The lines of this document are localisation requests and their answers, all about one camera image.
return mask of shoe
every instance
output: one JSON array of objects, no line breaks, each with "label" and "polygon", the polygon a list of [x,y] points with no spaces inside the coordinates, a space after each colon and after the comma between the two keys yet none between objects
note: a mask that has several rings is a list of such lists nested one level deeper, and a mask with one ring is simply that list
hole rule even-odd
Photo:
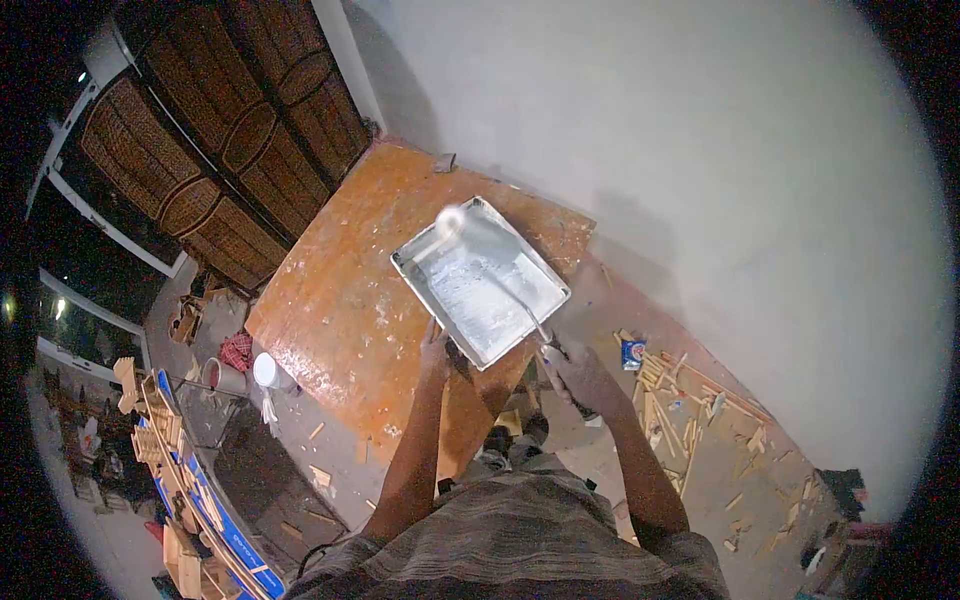
[{"label": "shoe", "polygon": [[536,413],[523,423],[523,433],[537,440],[538,444],[543,445],[546,442],[546,437],[550,434],[550,422],[543,413]]},{"label": "shoe", "polygon": [[510,436],[510,429],[507,429],[504,425],[497,425],[487,434],[487,439],[483,442],[483,449],[496,450],[506,456],[512,441],[513,438]]}]

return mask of hand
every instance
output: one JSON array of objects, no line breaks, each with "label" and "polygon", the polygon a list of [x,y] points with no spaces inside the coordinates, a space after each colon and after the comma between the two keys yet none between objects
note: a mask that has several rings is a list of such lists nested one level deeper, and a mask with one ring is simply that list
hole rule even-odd
[{"label": "hand", "polygon": [[561,398],[567,401],[576,398],[607,420],[625,409],[633,412],[630,399],[600,363],[593,348],[567,338],[560,339],[560,344],[566,357],[564,352],[552,347],[544,347],[541,352],[550,383]]},{"label": "hand", "polygon": [[450,377],[450,359],[446,354],[446,331],[436,335],[437,318],[430,317],[420,342],[420,378],[436,378],[442,381]]}]

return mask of person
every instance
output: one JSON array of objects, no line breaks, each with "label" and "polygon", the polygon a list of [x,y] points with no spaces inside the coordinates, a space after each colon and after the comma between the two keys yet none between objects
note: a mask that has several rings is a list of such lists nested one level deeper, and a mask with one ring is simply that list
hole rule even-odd
[{"label": "person", "polygon": [[610,501],[553,454],[534,419],[505,449],[488,439],[450,491],[434,498],[446,334],[433,320],[420,381],[380,501],[356,536],[309,557],[285,598],[728,598],[710,542],[640,430],[630,399],[592,348],[544,349],[550,380],[599,413],[613,434],[639,547],[617,536]]}]

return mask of red plaid cloth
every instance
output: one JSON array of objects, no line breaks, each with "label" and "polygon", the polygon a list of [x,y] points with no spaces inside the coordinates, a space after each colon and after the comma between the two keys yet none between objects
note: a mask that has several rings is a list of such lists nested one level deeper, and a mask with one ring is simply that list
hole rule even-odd
[{"label": "red plaid cloth", "polygon": [[253,338],[245,331],[233,334],[220,345],[220,360],[240,372],[253,366]]}]

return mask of cable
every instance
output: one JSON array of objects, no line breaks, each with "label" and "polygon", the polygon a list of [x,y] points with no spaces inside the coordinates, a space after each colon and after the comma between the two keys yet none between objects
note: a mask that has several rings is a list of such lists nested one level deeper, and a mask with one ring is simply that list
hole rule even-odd
[{"label": "cable", "polygon": [[323,550],[323,554],[320,558],[326,556],[326,549],[333,545],[333,543],[322,543],[319,546],[312,548],[309,552],[306,553],[306,556],[303,557],[303,560],[300,561],[300,568],[297,570],[297,579],[303,577],[303,570],[306,568],[306,562],[310,560],[310,557],[317,552]]}]

